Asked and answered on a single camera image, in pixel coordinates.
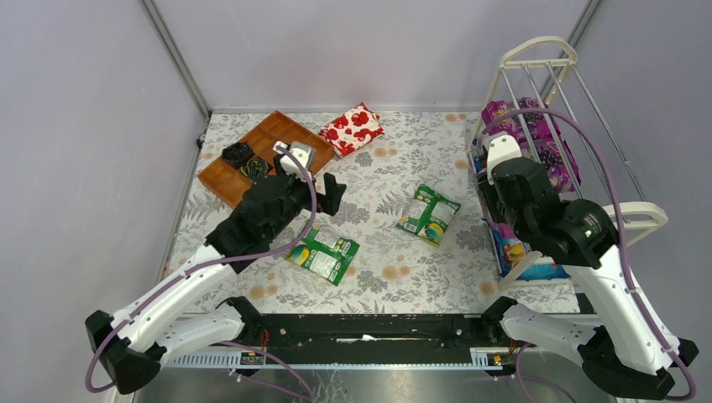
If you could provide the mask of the purple candy bag front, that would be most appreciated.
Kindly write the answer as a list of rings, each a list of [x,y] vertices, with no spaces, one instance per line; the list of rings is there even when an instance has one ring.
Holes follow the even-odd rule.
[[[581,180],[579,168],[571,154],[568,144],[563,141],[562,146],[572,170],[566,167],[564,158],[553,139],[535,139],[533,144],[536,148],[539,160],[545,167],[548,178],[557,192],[575,192],[573,177],[579,184]]]

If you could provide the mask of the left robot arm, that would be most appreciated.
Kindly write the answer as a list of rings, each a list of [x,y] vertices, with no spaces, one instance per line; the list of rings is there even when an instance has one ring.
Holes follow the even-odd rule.
[[[179,317],[210,288],[255,260],[294,247],[295,241],[276,249],[270,245],[302,211],[312,217],[319,212],[335,215],[347,187],[332,174],[324,174],[323,179],[323,193],[316,192],[313,181],[297,175],[268,175],[256,181],[180,269],[113,314],[93,312],[85,320],[94,353],[85,375],[86,388],[100,392],[92,376],[102,366],[112,387],[122,395],[131,394],[175,359],[243,334],[246,321],[257,313],[240,312],[234,298],[204,317],[186,322]]]

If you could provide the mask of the purple candy bag carried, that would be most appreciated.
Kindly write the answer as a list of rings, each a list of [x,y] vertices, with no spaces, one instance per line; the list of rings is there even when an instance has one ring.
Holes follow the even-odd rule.
[[[515,111],[516,107],[513,102],[503,100],[489,102],[481,113],[481,118],[485,126],[491,124],[498,117],[505,115],[508,112]],[[519,144],[528,145],[526,131],[522,127],[521,122],[527,126],[528,133],[534,145],[554,144],[552,131],[541,113],[524,113],[516,117],[508,118],[498,123],[489,131],[490,135],[494,135],[501,131],[506,131],[513,136]]]

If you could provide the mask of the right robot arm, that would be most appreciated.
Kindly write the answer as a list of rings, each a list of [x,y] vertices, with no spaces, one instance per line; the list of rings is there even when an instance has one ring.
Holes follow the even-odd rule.
[[[663,324],[659,319],[647,323],[628,289],[619,234],[605,210],[585,199],[562,200],[546,169],[525,157],[488,164],[479,188],[497,220],[564,268],[600,320],[597,326],[579,325],[502,296],[483,314],[491,333],[568,359],[609,395],[667,399],[674,387],[670,369],[690,364],[699,350],[671,333],[657,339]]]

